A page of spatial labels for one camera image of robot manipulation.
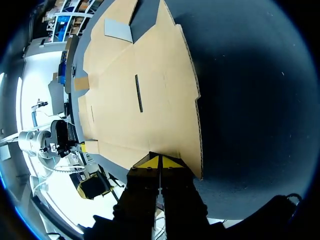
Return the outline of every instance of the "cable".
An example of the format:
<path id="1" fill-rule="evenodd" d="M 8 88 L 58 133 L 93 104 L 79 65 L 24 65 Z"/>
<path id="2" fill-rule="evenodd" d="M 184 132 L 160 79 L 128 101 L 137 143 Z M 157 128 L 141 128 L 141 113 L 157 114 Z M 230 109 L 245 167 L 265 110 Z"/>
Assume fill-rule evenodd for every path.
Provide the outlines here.
<path id="1" fill-rule="evenodd" d="M 76 125 L 74 125 L 73 123 L 71 123 L 71 122 L 69 122 L 69 121 L 65 121 L 66 123 L 68 123 L 68 124 L 71 124 L 71 125 L 73 125 L 73 126 L 76 126 Z"/>
<path id="2" fill-rule="evenodd" d="M 163 231 L 163 232 L 162 232 L 158 237 L 157 237 L 157 236 L 155 236 L 154 238 L 156 238 L 156 237 L 157 237 L 155 240 L 158 240 L 158 239 L 159 239 L 159 238 L 160 238 L 160 237 L 161 237 L 165 232 L 166 232 L 166 231 L 164 230 L 164 231 Z"/>
<path id="3" fill-rule="evenodd" d="M 35 186 L 33 189 L 32 189 L 32 192 L 34 192 L 38 187 L 40 187 L 42 184 L 46 183 L 48 181 L 48 179 L 40 182 L 37 186 Z"/>
<path id="4" fill-rule="evenodd" d="M 58 169 L 55 169 L 55 168 L 51 168 L 51 167 L 48 167 L 46 166 L 46 164 L 44 163 L 42 157 L 39 156 L 39 151 L 36 152 L 36 156 L 37 158 L 39 159 L 39 162 L 41 163 L 41 165 L 51 171 L 51 172 L 54 172 L 54 173 L 61 173 L 61 174 L 77 174 L 77 173 L 82 173 L 86 170 L 86 168 L 84 166 L 59 166 L 61 168 L 69 168 L 69 169 L 79 169 L 79 170 L 58 170 Z"/>
<path id="5" fill-rule="evenodd" d="M 165 217 L 164 216 L 161 216 L 161 217 L 159 217 L 159 218 L 157 218 L 156 219 L 156 221 L 157 220 L 160 220 L 160 219 L 164 219 Z M 162 232 L 162 230 L 165 228 L 165 224 L 163 225 L 163 227 L 161 228 L 161 230 L 158 232 L 158 234 L 157 235 L 155 235 L 155 240 L 158 240 L 165 232 L 166 232 L 166 230 L 164 230 L 163 232 Z"/>
<path id="6" fill-rule="evenodd" d="M 60 117 L 58 114 L 53 114 L 53 115 L 48 115 L 46 114 L 44 111 L 36 111 L 37 113 L 43 113 L 44 115 L 46 115 L 47 117 L 53 117 L 53 116 L 57 116 L 58 118 L 60 118 L 62 120 L 62 117 Z"/>

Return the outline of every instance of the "storage shelf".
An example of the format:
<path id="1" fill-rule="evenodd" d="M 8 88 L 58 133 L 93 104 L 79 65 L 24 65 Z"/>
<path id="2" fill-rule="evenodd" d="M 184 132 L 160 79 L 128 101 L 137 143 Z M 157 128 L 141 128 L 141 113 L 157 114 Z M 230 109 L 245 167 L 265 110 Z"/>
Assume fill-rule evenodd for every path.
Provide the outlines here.
<path id="1" fill-rule="evenodd" d="M 77 33 L 75 34 L 82 34 L 83 32 L 83 27 L 85 28 L 89 21 L 90 18 L 93 17 L 94 13 L 95 13 L 95 9 L 97 8 L 97 5 L 95 4 L 95 2 L 99 1 L 100 0 L 91 0 L 89 1 L 89 5 L 88 7 L 85 9 L 85 11 L 83 12 L 79 12 L 79 7 L 80 7 L 80 4 L 82 4 L 84 0 L 77 0 L 77 1 L 72 1 L 72 0 L 64 0 L 62 6 L 61 6 L 61 9 L 59 12 L 56 12 L 53 16 L 55 17 L 55 23 L 54 23 L 54 26 L 53 26 L 53 29 L 51 29 L 50 31 L 52 31 L 52 37 L 51 37 L 51 42 L 49 42 L 48 44 L 50 43 L 63 43 L 63 42 L 66 42 L 69 35 L 70 35 L 70 26 L 71 26 L 71 23 L 72 23 L 72 19 L 75 18 L 75 17 L 83 17 L 83 20 L 82 20 L 82 23 L 80 24 L 79 26 L 79 30 L 77 31 Z M 70 5 L 72 5 L 73 9 L 72 11 L 66 11 L 67 8 L 70 8 Z M 59 33 L 61 33 L 61 28 L 59 28 L 59 24 L 60 22 L 58 22 L 58 18 L 59 17 L 69 17 L 69 20 L 67 22 L 65 26 L 65 31 L 63 33 L 63 39 L 62 41 L 59 41 Z"/>

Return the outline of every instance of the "white wall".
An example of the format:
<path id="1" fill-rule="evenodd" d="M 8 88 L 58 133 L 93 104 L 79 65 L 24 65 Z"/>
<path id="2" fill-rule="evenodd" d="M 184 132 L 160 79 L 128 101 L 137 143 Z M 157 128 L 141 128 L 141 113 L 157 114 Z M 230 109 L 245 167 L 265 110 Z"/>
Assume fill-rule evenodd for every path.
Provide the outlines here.
<path id="1" fill-rule="evenodd" d="M 54 51 L 26 57 L 22 76 L 22 129 L 34 127 L 31 107 L 37 104 L 38 99 L 48 102 L 47 106 L 39 109 L 41 112 L 37 112 L 36 120 L 38 126 L 53 120 L 53 117 L 47 117 L 44 113 L 49 116 L 53 114 L 48 84 L 53 79 L 53 73 L 58 72 L 61 54 L 62 51 Z"/>
<path id="2" fill-rule="evenodd" d="M 46 44 L 40 47 L 40 44 L 43 39 L 47 39 L 47 37 L 41 37 L 37 39 L 33 39 L 31 44 L 29 45 L 27 52 L 26 52 L 26 58 L 33 56 L 33 55 L 38 55 L 38 54 L 43 54 L 43 53 L 49 53 L 49 52 L 59 52 L 63 51 L 66 48 L 66 43 L 65 42 L 57 42 L 53 44 Z"/>

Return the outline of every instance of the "metal machine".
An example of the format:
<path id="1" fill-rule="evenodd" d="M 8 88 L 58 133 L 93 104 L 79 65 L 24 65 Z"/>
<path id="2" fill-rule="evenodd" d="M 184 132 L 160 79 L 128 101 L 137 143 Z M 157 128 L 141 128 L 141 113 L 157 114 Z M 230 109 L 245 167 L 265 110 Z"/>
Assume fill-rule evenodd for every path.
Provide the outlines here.
<path id="1" fill-rule="evenodd" d="M 194 175 L 181 159 L 150 152 L 127 174 L 126 189 L 113 207 L 114 219 L 94 216 L 92 228 L 83 228 L 84 239 L 153 239 L 157 196 L 164 201 L 167 239 L 270 239 L 290 229 L 296 210 L 292 197 L 278 195 L 240 223 L 225 228 L 210 225 L 207 206 L 193 184 Z"/>

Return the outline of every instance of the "white cord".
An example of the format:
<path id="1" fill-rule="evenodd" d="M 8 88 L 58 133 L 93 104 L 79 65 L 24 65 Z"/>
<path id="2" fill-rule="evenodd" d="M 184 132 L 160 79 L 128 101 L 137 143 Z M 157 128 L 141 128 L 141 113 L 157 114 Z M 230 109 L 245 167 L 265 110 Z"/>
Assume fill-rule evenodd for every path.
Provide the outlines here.
<path id="1" fill-rule="evenodd" d="M 73 126 L 76 126 L 76 125 L 74 125 L 73 123 L 71 123 L 71 122 L 69 122 L 69 121 L 65 121 L 66 123 L 68 123 L 68 124 L 71 124 L 71 125 L 73 125 Z"/>
<path id="2" fill-rule="evenodd" d="M 54 172 L 54 173 L 61 173 L 61 174 L 77 174 L 77 173 L 82 173 L 86 170 L 86 168 L 84 166 L 61 166 L 63 168 L 69 168 L 69 169 L 79 169 L 79 170 L 58 170 L 58 169 L 55 169 L 55 168 L 51 168 L 51 167 L 48 167 L 46 166 L 46 164 L 43 162 L 43 159 L 42 157 L 39 156 L 39 151 L 36 152 L 36 156 L 37 158 L 39 159 L 39 162 L 41 163 L 41 165 L 51 171 L 51 172 Z"/>
<path id="3" fill-rule="evenodd" d="M 37 113 L 43 113 L 44 115 L 46 115 L 47 117 L 54 117 L 54 116 L 57 116 L 58 118 L 62 119 L 58 114 L 54 114 L 54 115 L 48 115 L 46 114 L 44 111 L 39 111 L 39 110 L 36 110 Z"/>
<path id="4" fill-rule="evenodd" d="M 46 180 L 40 182 L 37 186 L 35 186 L 35 187 L 32 189 L 32 192 L 36 191 L 36 189 L 37 189 L 38 187 L 40 187 L 42 184 L 46 183 L 48 180 L 49 180 L 49 178 L 47 178 Z"/>
<path id="5" fill-rule="evenodd" d="M 54 117 L 54 116 L 57 116 L 58 118 L 60 118 L 60 119 L 62 119 L 58 114 L 55 114 L 55 115 L 48 115 L 48 114 L 46 114 L 44 111 L 36 111 L 37 113 L 43 113 L 44 115 L 46 115 L 47 117 Z M 67 119 L 65 119 L 64 120 L 66 123 L 68 123 L 68 124 L 71 124 L 71 125 L 73 125 L 73 126 L 76 126 L 76 125 L 74 125 L 73 123 L 71 123 L 71 122 L 69 122 L 69 121 L 67 121 Z"/>

